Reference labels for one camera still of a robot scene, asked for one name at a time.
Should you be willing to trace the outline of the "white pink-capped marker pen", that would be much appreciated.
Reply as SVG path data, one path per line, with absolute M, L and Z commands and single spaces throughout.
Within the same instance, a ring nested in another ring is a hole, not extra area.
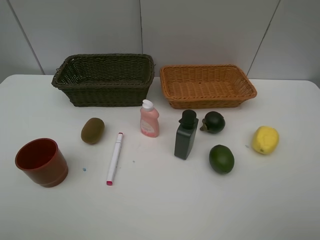
M 114 181 L 114 178 L 116 175 L 119 155 L 120 155 L 120 151 L 121 151 L 121 147 L 122 147 L 123 137 L 124 137 L 124 134 L 122 132 L 119 132 L 117 135 L 114 150 L 112 153 L 112 158 L 111 158 L 110 165 L 109 165 L 108 172 L 107 172 L 107 178 L 106 178 L 106 185 L 107 186 L 113 185 L 113 181 Z

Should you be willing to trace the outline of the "green lime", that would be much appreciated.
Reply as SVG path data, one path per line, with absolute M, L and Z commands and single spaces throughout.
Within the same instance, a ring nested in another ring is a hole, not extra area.
M 224 175 L 232 171 L 235 158 L 227 146 L 219 144 L 210 150 L 209 164 L 216 173 Z

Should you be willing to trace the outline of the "brown kiwi fruit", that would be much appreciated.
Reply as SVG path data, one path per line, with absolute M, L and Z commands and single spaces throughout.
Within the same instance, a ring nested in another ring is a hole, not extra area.
M 105 130 L 104 122 L 97 117 L 90 118 L 81 130 L 81 139 L 86 144 L 96 144 L 100 141 Z

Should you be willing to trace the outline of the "red plastic cup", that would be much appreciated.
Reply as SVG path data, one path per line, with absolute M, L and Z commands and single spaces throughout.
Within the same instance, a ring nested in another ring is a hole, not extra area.
M 44 188 L 59 185 L 69 172 L 58 144 L 50 138 L 38 138 L 25 144 L 15 156 L 15 165 Z

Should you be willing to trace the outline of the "dark brown wicker basket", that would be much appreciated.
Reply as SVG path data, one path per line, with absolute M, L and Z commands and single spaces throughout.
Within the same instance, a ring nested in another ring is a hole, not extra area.
M 76 107 L 136 107 L 155 76 L 148 54 L 75 54 L 56 70 L 51 84 Z

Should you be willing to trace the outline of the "yellow lemon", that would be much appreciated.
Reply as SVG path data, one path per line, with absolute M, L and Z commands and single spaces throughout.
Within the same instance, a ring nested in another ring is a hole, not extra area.
M 271 154 L 279 143 L 278 131 L 270 126 L 260 126 L 254 133 L 251 147 L 262 155 Z

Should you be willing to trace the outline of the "dark green square bottle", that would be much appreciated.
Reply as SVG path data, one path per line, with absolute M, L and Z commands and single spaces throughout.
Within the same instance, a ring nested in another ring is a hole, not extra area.
M 175 138 L 174 156 L 186 160 L 193 148 L 199 119 L 195 111 L 187 109 L 182 117 Z

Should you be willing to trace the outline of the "dark round mangosteen fruit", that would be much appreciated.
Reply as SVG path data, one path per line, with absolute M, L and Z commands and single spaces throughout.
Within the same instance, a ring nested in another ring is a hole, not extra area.
M 210 111 L 202 119 L 200 130 L 211 134 L 217 134 L 225 128 L 225 125 L 225 119 L 219 112 Z

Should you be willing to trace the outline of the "pink lotion bottle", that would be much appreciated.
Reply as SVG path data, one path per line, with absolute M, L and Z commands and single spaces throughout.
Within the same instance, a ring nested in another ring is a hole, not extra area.
M 140 109 L 140 130 L 147 137 L 156 138 L 159 136 L 159 112 L 155 109 L 154 104 L 144 99 Z

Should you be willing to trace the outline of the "orange wicker basket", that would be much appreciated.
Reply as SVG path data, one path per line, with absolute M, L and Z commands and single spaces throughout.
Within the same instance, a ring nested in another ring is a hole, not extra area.
M 159 73 L 162 93 L 174 109 L 235 108 L 257 96 L 234 64 L 166 65 Z

